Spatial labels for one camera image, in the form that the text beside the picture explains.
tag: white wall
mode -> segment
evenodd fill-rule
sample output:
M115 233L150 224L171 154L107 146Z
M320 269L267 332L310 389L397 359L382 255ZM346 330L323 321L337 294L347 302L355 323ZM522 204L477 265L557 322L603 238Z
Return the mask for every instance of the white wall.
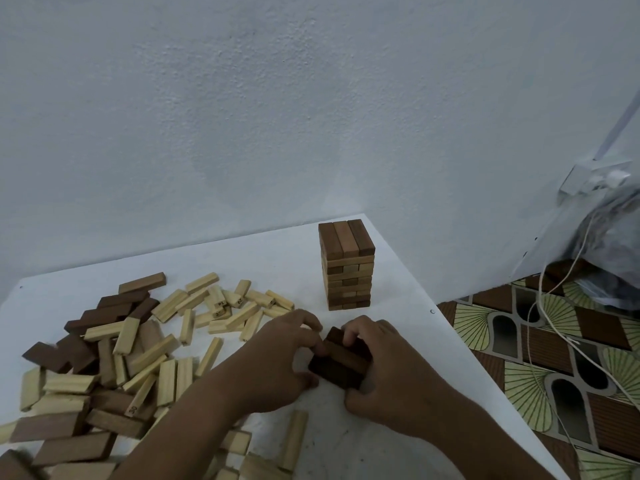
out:
M0 288L361 210L436 301L503 282L638 89L637 17L0 0Z

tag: white table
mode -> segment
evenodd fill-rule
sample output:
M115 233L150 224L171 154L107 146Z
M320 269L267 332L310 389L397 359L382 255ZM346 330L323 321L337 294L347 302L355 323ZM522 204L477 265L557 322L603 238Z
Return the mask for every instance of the white table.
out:
M347 218L362 218L376 245L370 308L327 311L316 224L21 280L0 307L3 384L0 423L19 416L20 379L32 367L21 355L35 342L54 343L61 339L64 323L94 308L101 296L117 293L119 283L164 271L167 286L152 291L153 297L162 299L187 282L215 271L224 287L233 288L244 278L251 280L256 290L272 289L283 294L295 301L297 307L315 313L325 332L361 313L374 319L388 319L452 386L489 411L508 434L557 478L567 478L371 222L364 215ZM177 337L180 319L172 319L163 330ZM242 345L239 333L220 336L225 343L217 363ZM198 329L192 345L181 347L175 355L202 357L211 339L206 328ZM296 366L304 367L310 353L301 351L299 355ZM340 389L322 381L318 389L305 393L293 406L250 416L244 426L253 433L250 450L275 458L284 439L289 412L295 406L310 412L296 478L461 477L433 446L351 416L344 410L342 400ZM21 445L32 453L39 446L39 442ZM132 440L119 437L113 454L125 454L131 446ZM0 446L0 452L7 447ZM241 457L230 457L231 464L238 466Z

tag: patterned floor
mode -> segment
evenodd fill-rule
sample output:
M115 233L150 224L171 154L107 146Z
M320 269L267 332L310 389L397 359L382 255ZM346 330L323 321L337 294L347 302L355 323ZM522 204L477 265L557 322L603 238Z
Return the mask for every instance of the patterned floor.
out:
M553 269L545 291L563 275ZM640 412L553 332L537 306L527 320L537 288L538 276L529 276L438 307L572 480L640 478ZM574 282L543 305L556 328L640 403L640 320L597 304Z

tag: block tower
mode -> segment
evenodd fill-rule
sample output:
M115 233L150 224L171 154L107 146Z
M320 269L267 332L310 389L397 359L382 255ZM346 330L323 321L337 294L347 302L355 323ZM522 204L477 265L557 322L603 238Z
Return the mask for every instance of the block tower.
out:
M371 305L376 247L362 220L318 224L329 311Z

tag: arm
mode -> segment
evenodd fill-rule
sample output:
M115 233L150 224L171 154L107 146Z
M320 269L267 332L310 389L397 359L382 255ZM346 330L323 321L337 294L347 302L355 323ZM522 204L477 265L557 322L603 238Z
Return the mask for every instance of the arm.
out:
M312 330L301 328L302 324ZM197 380L116 469L110 480L202 478L233 424L294 402L318 379L292 370L300 347L326 350L322 325L304 310L271 320L226 361Z
M344 345L352 345L360 336L369 346L375 384L369 394L347 391L348 411L434 444L467 480L553 479L395 330L364 315L347 323L344 330Z

